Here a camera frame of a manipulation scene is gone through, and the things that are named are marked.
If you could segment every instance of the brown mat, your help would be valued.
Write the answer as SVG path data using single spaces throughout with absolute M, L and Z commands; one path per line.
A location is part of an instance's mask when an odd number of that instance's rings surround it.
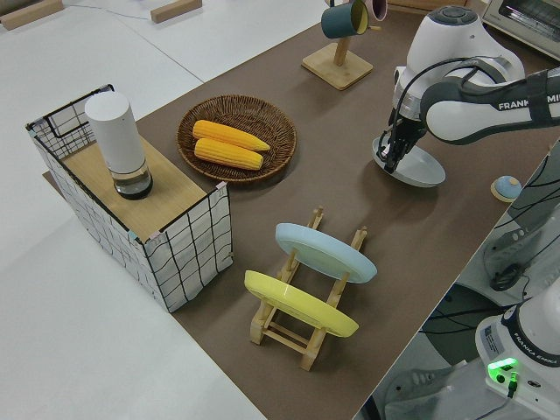
M 268 418 L 351 418 L 506 210 L 490 193 L 492 181 L 511 174 L 525 182 L 557 138 L 557 129 L 545 129 L 450 146 L 426 136 L 421 147 L 447 172 L 442 185 L 418 189 L 382 172 L 371 158 L 372 139 L 387 125 L 393 71 L 406 63 L 421 19 L 393 12 L 382 31 L 354 37 L 350 51 L 374 70 L 345 91 L 301 66 L 330 42 L 317 25 L 138 123 L 148 141 L 206 189 L 215 181 L 186 164 L 175 145 L 190 108 L 218 95 L 252 95 L 279 107 L 296 126 L 298 145 L 284 178 L 231 188 L 234 265 L 173 314 Z M 556 66 L 493 34 L 520 55 L 528 73 Z M 379 274 L 346 287 L 339 308 L 360 328 L 349 339 L 327 336 L 305 372 L 288 347 L 267 338 L 262 346 L 249 342 L 259 302 L 244 289 L 243 273 L 274 276 L 285 258 L 275 243 L 276 224 L 305 224 L 318 205 L 325 208 L 321 230 L 342 241 L 368 227 L 362 251 Z M 326 299 L 332 282 L 302 267 L 293 284 Z M 215 403 L 221 403 L 219 395 Z

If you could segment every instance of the light blue plate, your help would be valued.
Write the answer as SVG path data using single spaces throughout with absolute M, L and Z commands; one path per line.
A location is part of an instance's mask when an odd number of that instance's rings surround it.
M 276 225 L 276 242 L 286 253 L 296 250 L 296 259 L 332 278 L 350 273 L 349 283 L 367 283 L 377 268 L 360 251 L 310 227 L 292 223 Z

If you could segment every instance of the corn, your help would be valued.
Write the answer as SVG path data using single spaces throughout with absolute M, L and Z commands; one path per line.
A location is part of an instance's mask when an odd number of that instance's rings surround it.
M 215 164 L 251 171 L 258 171 L 263 166 L 262 155 L 213 138 L 200 138 L 194 145 L 194 156 Z
M 198 120 L 192 127 L 192 135 L 194 138 L 213 138 L 224 143 L 249 149 L 250 151 L 270 150 L 270 146 L 252 134 L 208 120 Z

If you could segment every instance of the white grid basket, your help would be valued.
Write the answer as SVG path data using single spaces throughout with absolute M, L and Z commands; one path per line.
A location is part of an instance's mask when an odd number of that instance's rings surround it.
M 233 263 L 228 186 L 221 183 L 146 242 L 127 228 L 62 159 L 92 143 L 84 114 L 89 96 L 26 125 L 60 192 L 89 234 L 168 312 L 193 299 Z

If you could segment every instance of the mug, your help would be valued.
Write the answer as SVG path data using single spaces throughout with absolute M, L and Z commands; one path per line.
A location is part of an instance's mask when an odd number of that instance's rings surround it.
M 351 0 L 342 0 L 342 3 L 350 3 Z M 370 25 L 375 21 L 382 21 L 387 16 L 387 0 L 362 0 L 367 7 L 367 16 Z M 333 5 L 331 0 L 325 0 L 327 5 Z
M 329 8 L 321 16 L 321 29 L 330 39 L 361 35 L 367 28 L 368 8 L 362 0 L 353 0 L 338 6 L 331 0 Z

